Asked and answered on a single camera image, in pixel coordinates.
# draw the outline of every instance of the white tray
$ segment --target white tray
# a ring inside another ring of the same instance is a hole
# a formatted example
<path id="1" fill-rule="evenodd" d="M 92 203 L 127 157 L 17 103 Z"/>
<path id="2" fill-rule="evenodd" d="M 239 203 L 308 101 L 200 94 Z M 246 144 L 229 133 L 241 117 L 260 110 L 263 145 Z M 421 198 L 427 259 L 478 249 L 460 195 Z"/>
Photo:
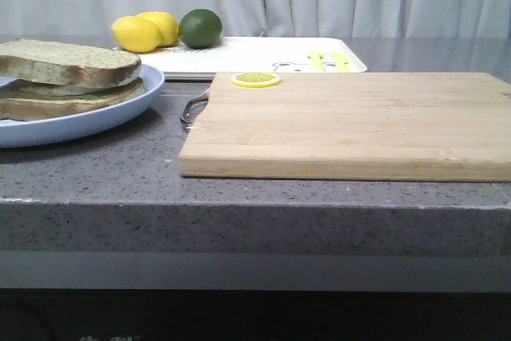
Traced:
<path id="1" fill-rule="evenodd" d="M 326 72 L 335 72 L 329 54 L 333 51 L 350 59 L 347 67 L 351 72 L 367 71 L 342 40 L 333 38 L 223 37 L 204 50 L 179 44 L 140 56 L 144 64 L 158 68 L 167 79 L 212 80 L 217 72 L 311 72 L 309 50 L 324 53 Z"/>
<path id="2" fill-rule="evenodd" d="M 110 107 L 45 120 L 0 120 L 0 148 L 57 143 L 121 125 L 143 113 L 161 92 L 164 75 L 158 69 L 143 65 L 141 78 L 144 94 Z M 0 86 L 12 80 L 12 77 L 0 77 Z"/>

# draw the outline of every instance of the wooden cutting board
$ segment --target wooden cutting board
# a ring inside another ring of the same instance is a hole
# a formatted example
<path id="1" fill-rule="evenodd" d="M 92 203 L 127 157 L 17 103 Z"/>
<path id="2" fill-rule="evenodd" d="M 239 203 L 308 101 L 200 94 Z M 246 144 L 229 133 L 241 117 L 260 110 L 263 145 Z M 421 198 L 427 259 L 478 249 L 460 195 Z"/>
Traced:
<path id="1" fill-rule="evenodd" d="M 218 73 L 184 176 L 511 180 L 511 85 L 487 73 Z"/>

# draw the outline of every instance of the green lime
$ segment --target green lime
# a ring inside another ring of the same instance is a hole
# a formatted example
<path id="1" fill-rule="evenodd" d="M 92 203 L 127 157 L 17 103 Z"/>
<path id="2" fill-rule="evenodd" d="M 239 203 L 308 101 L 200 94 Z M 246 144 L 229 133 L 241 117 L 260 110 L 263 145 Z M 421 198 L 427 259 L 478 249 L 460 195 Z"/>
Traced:
<path id="1" fill-rule="evenodd" d="M 222 21 L 211 10 L 191 10 L 179 24 L 179 38 L 191 48 L 207 48 L 220 38 Z"/>

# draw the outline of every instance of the gray speckled countertop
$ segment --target gray speckled countertop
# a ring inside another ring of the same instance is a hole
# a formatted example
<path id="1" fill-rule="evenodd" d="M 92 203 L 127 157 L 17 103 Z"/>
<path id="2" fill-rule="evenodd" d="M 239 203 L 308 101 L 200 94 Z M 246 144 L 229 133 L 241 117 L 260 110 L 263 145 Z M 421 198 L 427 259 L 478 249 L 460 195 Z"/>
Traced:
<path id="1" fill-rule="evenodd" d="M 344 41 L 374 72 L 511 81 L 506 40 Z M 207 86 L 169 82 L 151 109 L 91 137 L 0 149 L 0 251 L 502 257 L 509 265 L 511 184 L 181 177 L 178 117 Z"/>

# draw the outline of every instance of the lemon slice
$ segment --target lemon slice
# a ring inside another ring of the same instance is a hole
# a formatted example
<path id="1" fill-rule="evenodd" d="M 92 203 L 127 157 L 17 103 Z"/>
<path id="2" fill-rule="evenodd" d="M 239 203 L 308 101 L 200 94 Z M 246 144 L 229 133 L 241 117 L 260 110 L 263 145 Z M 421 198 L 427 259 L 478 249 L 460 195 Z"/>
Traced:
<path id="1" fill-rule="evenodd" d="M 262 88 L 280 83 L 280 76 L 270 72 L 242 72 L 232 75 L 231 81 L 241 87 Z"/>

